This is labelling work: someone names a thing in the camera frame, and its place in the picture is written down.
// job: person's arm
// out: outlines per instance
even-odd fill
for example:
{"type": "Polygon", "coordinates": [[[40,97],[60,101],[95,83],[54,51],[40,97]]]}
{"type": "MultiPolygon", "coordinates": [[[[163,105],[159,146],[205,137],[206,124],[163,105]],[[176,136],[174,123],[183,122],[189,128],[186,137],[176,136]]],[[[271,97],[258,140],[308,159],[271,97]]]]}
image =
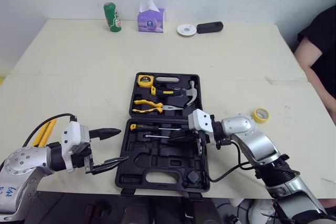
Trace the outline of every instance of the person's arm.
{"type": "Polygon", "coordinates": [[[311,66],[322,55],[321,50],[304,37],[300,42],[298,48],[294,52],[294,56],[298,61],[300,67],[305,72],[308,81],[313,85],[317,94],[321,98],[324,106],[328,110],[332,120],[336,124],[336,99],[327,92],[322,82],[316,73],[311,69],[311,66]]]}

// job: toolbox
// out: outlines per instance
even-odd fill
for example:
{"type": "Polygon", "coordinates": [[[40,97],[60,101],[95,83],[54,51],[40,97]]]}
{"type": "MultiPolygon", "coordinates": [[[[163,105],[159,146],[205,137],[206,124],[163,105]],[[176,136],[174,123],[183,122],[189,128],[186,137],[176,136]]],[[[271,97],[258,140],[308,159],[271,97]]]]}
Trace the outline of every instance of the toolbox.
{"type": "Polygon", "coordinates": [[[186,191],[202,197],[209,180],[206,145],[199,153],[194,141],[171,141],[172,132],[189,132],[188,115],[202,109],[199,76],[139,72],[136,74],[115,184],[123,195],[136,189],[186,191]],[[149,173],[166,173],[176,183],[148,180],[149,173]]]}

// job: purple tissue box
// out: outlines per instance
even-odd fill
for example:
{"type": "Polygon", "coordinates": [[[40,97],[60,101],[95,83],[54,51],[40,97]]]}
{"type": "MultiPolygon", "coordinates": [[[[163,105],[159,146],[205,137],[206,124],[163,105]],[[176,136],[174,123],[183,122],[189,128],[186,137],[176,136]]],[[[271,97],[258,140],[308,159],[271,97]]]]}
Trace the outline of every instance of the purple tissue box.
{"type": "Polygon", "coordinates": [[[139,31],[149,31],[152,33],[163,33],[164,9],[160,12],[146,10],[138,14],[139,31]]]}

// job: white disc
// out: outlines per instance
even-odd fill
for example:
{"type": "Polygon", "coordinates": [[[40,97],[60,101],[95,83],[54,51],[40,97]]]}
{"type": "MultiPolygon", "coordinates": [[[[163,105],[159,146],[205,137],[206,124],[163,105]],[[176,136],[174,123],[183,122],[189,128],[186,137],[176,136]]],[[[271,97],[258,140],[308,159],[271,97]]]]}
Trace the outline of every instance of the white disc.
{"type": "Polygon", "coordinates": [[[182,36],[189,37],[193,36],[197,32],[197,30],[196,27],[194,27],[193,25],[183,24],[177,28],[177,32],[182,36]]]}

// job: black plastic case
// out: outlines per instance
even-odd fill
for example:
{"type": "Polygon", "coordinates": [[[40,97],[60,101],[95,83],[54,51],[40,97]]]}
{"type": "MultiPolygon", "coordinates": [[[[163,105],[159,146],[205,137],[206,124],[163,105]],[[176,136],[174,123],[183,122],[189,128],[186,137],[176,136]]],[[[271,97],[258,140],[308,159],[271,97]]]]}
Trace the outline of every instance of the black plastic case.
{"type": "Polygon", "coordinates": [[[201,87],[199,76],[195,74],[170,74],[139,72],[136,74],[129,113],[131,119],[127,121],[120,156],[129,156],[129,159],[119,165],[115,184],[123,188],[123,194],[134,194],[138,188],[186,191],[189,194],[208,191],[210,183],[205,176],[208,172],[206,146],[203,155],[199,156],[195,142],[172,144],[165,138],[147,138],[145,135],[169,136],[170,130],[158,132],[132,132],[131,124],[141,123],[163,128],[188,129],[188,118],[195,109],[202,109],[201,87]],[[157,89],[190,88],[190,81],[194,81],[197,89],[196,100],[188,107],[185,105],[191,97],[164,97],[151,95],[150,88],[140,88],[138,75],[154,77],[154,86],[157,89]],[[157,77],[178,78],[178,82],[157,81],[157,77]],[[135,105],[134,100],[146,99],[164,105],[183,107],[183,110],[150,112],[137,114],[132,109],[147,110],[153,108],[147,104],[135,105]],[[149,172],[164,172],[173,175],[177,183],[152,183],[146,180],[149,172]]]}

